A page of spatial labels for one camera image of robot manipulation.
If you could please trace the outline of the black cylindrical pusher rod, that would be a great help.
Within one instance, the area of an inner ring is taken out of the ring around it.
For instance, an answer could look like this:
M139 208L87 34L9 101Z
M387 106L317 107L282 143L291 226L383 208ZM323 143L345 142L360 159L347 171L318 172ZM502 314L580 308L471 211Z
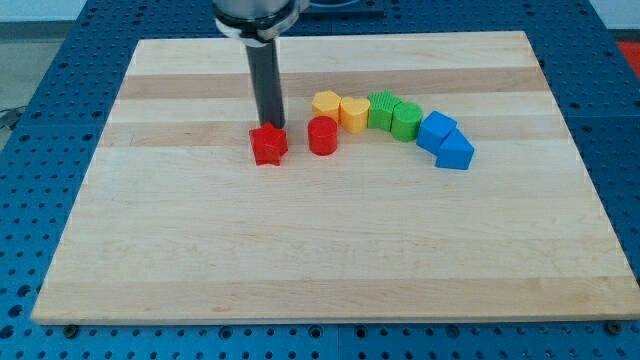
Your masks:
M276 42L247 46L246 53L259 122L282 129L285 115Z

